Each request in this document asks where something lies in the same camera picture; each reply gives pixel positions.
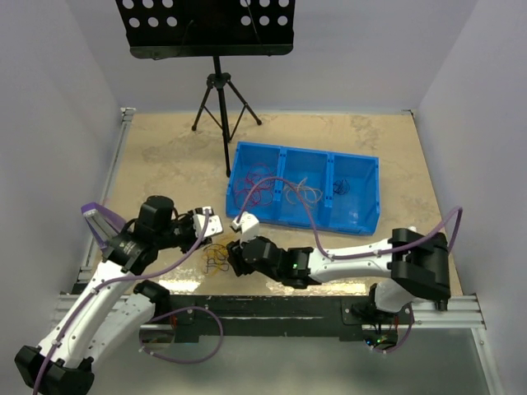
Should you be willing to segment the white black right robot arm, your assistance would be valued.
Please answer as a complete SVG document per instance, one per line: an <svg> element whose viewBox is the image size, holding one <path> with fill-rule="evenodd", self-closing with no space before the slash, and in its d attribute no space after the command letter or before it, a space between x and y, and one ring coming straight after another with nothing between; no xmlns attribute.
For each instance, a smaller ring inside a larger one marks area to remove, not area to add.
<svg viewBox="0 0 527 395"><path fill-rule="evenodd" d="M238 276L254 272L284 286L305 289L331 281L379 277L366 312L386 323L414 300L430 300L445 309L451 297L449 246L445 235L420 235L397 228L388 239L345 249L281 249L263 236L230 242L228 263Z"/></svg>

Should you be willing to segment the blue three-compartment plastic bin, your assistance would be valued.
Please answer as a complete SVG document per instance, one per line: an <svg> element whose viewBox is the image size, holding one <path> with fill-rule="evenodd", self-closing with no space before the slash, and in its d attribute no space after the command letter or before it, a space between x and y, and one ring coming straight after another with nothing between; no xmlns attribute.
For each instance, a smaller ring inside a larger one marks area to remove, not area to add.
<svg viewBox="0 0 527 395"><path fill-rule="evenodd" d="M380 163L359 156L241 142L226 190L226 215L263 223L373 235L380 218Z"/></svg>

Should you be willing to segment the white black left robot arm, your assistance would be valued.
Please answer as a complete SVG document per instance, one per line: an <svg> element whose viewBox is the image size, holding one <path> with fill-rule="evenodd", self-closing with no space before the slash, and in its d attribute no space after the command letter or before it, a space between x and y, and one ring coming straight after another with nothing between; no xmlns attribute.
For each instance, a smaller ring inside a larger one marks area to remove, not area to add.
<svg viewBox="0 0 527 395"><path fill-rule="evenodd" d="M23 346L15 364L34 394L86 394L110 355L139 327L170 315L170 293L146 268L164 249L188 258L223 231L211 207L178 214L174 202L150 196L138 216L107 242L102 260L69 311L37 346Z"/></svg>

